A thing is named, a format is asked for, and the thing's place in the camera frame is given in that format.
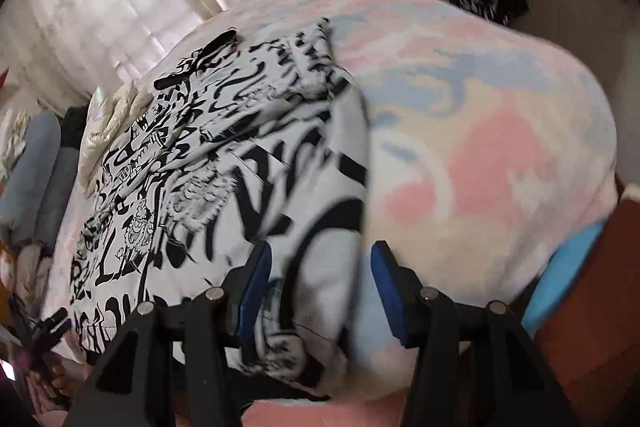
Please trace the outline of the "person left hand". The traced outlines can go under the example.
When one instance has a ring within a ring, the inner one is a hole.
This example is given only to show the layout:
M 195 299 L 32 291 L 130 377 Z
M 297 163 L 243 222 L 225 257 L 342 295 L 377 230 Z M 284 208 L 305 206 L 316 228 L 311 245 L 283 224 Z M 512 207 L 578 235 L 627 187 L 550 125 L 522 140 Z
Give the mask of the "person left hand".
M 60 427 L 66 420 L 67 411 L 53 402 L 54 392 L 75 399 L 85 384 L 93 367 L 53 355 L 54 364 L 49 374 L 31 371 L 27 377 L 28 390 L 34 406 L 34 418 L 40 426 Z

